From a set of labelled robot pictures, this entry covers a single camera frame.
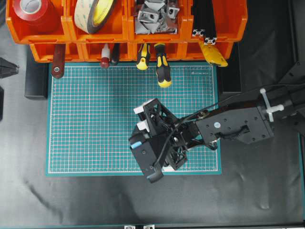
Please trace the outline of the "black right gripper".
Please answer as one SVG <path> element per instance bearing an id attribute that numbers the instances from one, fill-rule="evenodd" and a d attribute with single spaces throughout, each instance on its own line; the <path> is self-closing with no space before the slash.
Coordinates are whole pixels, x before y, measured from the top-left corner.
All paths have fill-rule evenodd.
<path id="1" fill-rule="evenodd" d="M 165 138 L 156 161 L 164 158 L 163 167 L 178 170 L 187 161 L 187 151 L 203 144 L 195 123 L 182 123 L 182 119 L 177 118 L 158 99 L 151 99 L 133 111 L 140 119 L 135 127 L 147 131 L 150 136 L 162 135 Z"/>

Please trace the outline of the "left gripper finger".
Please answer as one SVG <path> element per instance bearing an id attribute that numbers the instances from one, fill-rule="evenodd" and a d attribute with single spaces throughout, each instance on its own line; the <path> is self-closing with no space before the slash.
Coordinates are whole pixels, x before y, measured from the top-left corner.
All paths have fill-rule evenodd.
<path id="1" fill-rule="evenodd" d="M 0 57 L 0 78 L 7 78 L 19 73 L 19 67 Z"/>

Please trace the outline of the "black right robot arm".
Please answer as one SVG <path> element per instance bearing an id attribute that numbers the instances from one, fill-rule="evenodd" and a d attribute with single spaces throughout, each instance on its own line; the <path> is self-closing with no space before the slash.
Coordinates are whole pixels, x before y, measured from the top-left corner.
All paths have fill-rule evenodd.
<path id="1" fill-rule="evenodd" d="M 305 69 L 296 64 L 277 84 L 259 88 L 255 100 L 219 102 L 178 118 L 158 99 L 135 108 L 139 117 L 130 149 L 149 178 L 162 176 L 162 168 L 180 168 L 188 150 L 217 149 L 220 139 L 245 144 L 273 137 L 273 124 L 282 121 L 300 134 L 305 132 Z"/>

